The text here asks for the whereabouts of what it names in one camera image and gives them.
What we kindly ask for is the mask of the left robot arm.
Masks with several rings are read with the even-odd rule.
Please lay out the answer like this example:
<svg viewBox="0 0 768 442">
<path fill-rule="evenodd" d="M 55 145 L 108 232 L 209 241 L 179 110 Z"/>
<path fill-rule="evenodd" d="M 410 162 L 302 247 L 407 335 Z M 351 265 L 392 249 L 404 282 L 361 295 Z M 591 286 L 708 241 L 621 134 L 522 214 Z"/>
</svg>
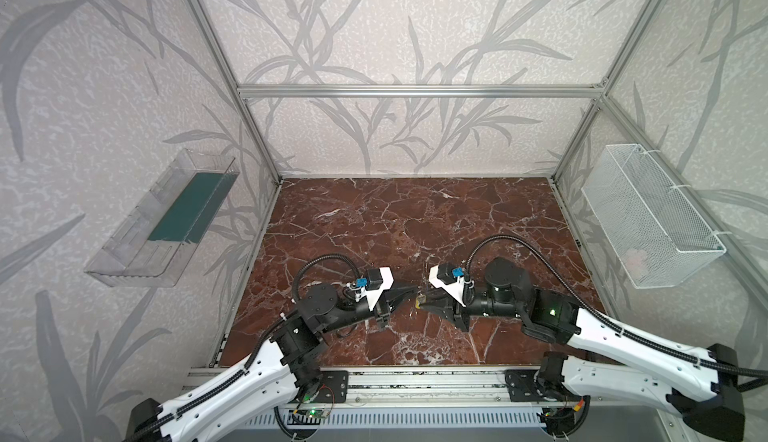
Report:
<svg viewBox="0 0 768 442">
<path fill-rule="evenodd" d="M 415 286 L 398 284 L 373 305 L 365 299 L 345 305 L 333 286 L 311 287 L 251 355 L 186 394 L 135 406 L 125 439 L 217 441 L 256 415 L 315 395 L 321 386 L 317 357 L 327 349 L 324 335 L 369 319 L 386 325 L 416 292 Z"/>
</svg>

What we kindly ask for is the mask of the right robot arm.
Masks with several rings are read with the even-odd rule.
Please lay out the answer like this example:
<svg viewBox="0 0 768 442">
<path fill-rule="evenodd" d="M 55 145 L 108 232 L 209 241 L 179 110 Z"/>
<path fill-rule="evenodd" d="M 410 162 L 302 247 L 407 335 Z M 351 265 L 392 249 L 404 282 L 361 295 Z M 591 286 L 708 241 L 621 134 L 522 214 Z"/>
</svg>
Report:
<svg viewBox="0 0 768 442">
<path fill-rule="evenodd" d="M 558 352 L 544 355 L 533 389 L 545 399 L 607 397 L 636 402 L 678 416 L 692 430 L 720 441 L 740 441 L 746 417 L 734 350 L 700 348 L 637 331 L 570 296 L 536 287 L 527 271 L 498 257 L 485 284 L 471 285 L 465 272 L 441 264 L 429 272 L 431 291 L 417 307 L 466 332 L 474 317 L 515 318 L 524 335 L 607 358 L 607 363 Z"/>
</svg>

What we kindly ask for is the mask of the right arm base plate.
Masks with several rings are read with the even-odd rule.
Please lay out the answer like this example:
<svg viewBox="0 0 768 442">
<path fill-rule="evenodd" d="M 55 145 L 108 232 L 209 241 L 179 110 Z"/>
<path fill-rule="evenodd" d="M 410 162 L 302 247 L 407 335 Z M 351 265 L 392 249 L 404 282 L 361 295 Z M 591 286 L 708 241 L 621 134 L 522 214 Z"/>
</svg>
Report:
<svg viewBox="0 0 768 442">
<path fill-rule="evenodd" d="M 536 368 L 508 369 L 504 382 L 511 402 L 540 402 L 543 400 L 536 385 Z"/>
</svg>

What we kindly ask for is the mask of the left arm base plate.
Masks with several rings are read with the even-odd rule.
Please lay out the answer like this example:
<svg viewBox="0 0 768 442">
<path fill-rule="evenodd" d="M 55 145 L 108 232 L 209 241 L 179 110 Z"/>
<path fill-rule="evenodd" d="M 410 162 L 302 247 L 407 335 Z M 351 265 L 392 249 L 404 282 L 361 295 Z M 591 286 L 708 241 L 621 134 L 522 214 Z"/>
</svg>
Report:
<svg viewBox="0 0 768 442">
<path fill-rule="evenodd" d="M 317 404 L 344 403 L 347 399 L 350 373 L 346 370 L 322 370 L 312 402 Z"/>
</svg>

